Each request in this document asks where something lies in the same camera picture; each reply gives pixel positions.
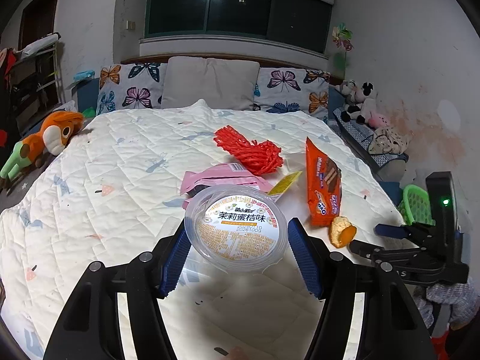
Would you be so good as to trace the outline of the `grey knit gloved hand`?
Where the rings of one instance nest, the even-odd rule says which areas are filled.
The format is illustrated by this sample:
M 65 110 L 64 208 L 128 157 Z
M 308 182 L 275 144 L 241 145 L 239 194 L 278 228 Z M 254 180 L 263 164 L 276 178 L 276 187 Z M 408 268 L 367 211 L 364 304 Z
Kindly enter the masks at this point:
M 466 326 L 479 311 L 479 293 L 471 277 L 466 283 L 436 283 L 426 289 L 416 286 L 412 298 L 427 328 L 434 325 L 434 305 L 450 307 L 448 323 L 454 329 Z

